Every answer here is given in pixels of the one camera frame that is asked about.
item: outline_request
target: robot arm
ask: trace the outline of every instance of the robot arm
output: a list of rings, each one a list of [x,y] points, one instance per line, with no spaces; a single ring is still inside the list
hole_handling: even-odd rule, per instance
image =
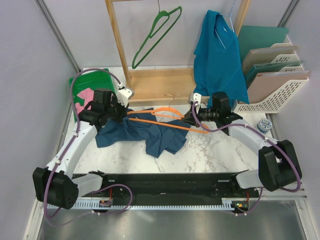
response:
[[[198,103],[201,102],[201,95],[193,93],[189,102],[192,104],[196,101]],[[231,125],[222,131],[245,144],[258,156],[258,169],[243,171],[235,175],[234,185],[236,189],[261,187],[272,192],[297,180],[293,169],[284,156],[265,138],[261,138],[260,135],[246,127],[249,125],[240,115],[231,112],[229,98],[226,93],[214,93],[212,95],[212,106],[210,108],[201,108],[200,104],[196,105],[197,119],[200,122],[214,121],[218,128]],[[186,113],[181,121],[199,127],[191,110]],[[293,144],[288,140],[279,141],[270,137],[267,139],[285,152],[301,179],[302,172]]]
[[[72,177],[80,157],[101,127],[111,119],[122,122],[122,119],[127,115],[128,102],[134,93],[128,87],[119,85],[118,88],[116,94],[107,89],[95,90],[93,101],[88,103],[79,114],[80,130],[78,133],[76,132],[76,123],[72,135],[57,155],[45,168],[37,167],[35,169],[32,177],[36,197],[39,201],[44,201],[46,185],[56,163],[59,165],[55,169],[50,184],[47,198],[49,204],[70,209],[78,197],[101,189],[103,184],[103,173],[101,172],[89,172],[87,175],[75,179]]]

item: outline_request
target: green plastic bin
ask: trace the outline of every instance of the green plastic bin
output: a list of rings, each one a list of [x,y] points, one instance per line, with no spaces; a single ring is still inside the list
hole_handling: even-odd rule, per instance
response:
[[[71,85],[73,79],[73,77],[69,79],[69,86]],[[115,88],[109,74],[103,71],[93,71],[83,74],[76,79],[72,90],[74,103],[80,103],[81,106],[85,104],[85,100],[78,97],[77,94],[87,88],[92,90],[109,89],[115,92]]]

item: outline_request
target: dark blue cloth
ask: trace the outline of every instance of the dark blue cloth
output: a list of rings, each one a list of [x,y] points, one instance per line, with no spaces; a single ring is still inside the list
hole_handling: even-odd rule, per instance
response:
[[[215,92],[225,92],[230,103],[233,100],[249,103],[237,36],[218,12],[206,13],[194,54],[194,92],[210,96],[209,106]]]
[[[134,113],[129,116],[130,118],[157,121],[156,116],[151,113]],[[189,124],[182,123],[179,120],[170,121],[168,124],[190,128]],[[164,150],[172,154],[179,151],[186,142],[187,133],[186,130],[131,121],[128,117],[125,117],[123,123],[110,120],[105,127],[101,128],[95,137],[95,141],[98,148],[103,148],[119,141],[145,140],[146,153],[158,158]]]

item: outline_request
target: wooden rack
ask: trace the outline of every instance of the wooden rack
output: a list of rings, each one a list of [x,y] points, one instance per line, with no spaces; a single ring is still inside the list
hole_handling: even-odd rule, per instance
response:
[[[106,8],[119,52],[126,86],[134,90],[134,96],[130,100],[130,106],[159,106],[186,104],[190,94],[194,91],[196,83],[193,68],[168,68],[150,70],[129,70],[124,47],[118,28],[113,2],[136,1],[136,0],[105,0]],[[235,18],[234,30],[238,36],[248,12],[251,0],[241,0],[241,4]]]

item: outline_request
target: green folder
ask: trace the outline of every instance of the green folder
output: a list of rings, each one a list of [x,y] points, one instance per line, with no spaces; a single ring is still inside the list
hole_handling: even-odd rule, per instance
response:
[[[303,63],[303,60],[299,61],[291,61],[291,62],[278,62],[278,63],[260,63],[255,64],[251,68],[251,70],[244,76],[246,88],[248,89],[254,79],[256,78],[257,74],[259,73],[272,73],[272,72],[279,72],[281,69],[285,67],[297,67]]]
[[[241,63],[251,49],[269,48],[283,43],[289,29],[286,27],[242,26],[238,36]]]

